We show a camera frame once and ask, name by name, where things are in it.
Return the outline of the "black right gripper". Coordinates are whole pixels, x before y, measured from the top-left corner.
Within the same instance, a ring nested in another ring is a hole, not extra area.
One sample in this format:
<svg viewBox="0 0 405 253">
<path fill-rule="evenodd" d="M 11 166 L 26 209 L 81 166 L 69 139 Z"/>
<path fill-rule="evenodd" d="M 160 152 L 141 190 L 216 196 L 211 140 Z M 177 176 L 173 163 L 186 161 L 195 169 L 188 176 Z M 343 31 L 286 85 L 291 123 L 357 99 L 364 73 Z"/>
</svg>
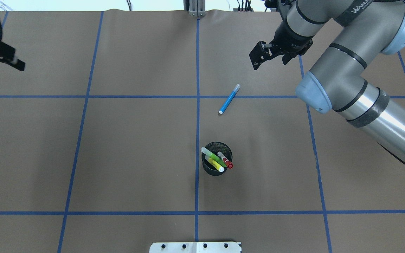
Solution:
<svg viewBox="0 0 405 253">
<path fill-rule="evenodd" d="M 296 56 L 304 55 L 313 45 L 314 36 L 302 36 L 291 29 L 287 21 L 283 21 L 275 31 L 271 42 L 259 41 L 249 53 L 254 70 L 259 69 L 265 61 L 282 56 L 282 63 L 288 64 Z"/>
</svg>

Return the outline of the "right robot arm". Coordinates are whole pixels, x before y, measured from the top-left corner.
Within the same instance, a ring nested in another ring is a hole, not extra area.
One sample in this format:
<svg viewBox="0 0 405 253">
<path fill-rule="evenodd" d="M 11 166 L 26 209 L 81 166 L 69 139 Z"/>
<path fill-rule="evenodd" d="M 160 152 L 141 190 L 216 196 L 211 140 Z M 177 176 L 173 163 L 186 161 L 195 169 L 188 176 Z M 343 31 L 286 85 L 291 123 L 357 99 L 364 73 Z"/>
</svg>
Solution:
<svg viewBox="0 0 405 253">
<path fill-rule="evenodd" d="M 304 75 L 296 96 L 320 113 L 331 110 L 372 137 L 405 165 L 405 109 L 362 77 L 378 54 L 405 47 L 404 0 L 266 0 L 282 22 L 271 42 L 259 41 L 249 57 L 254 70 L 282 56 L 304 55 L 330 20 L 340 34 Z"/>
</svg>

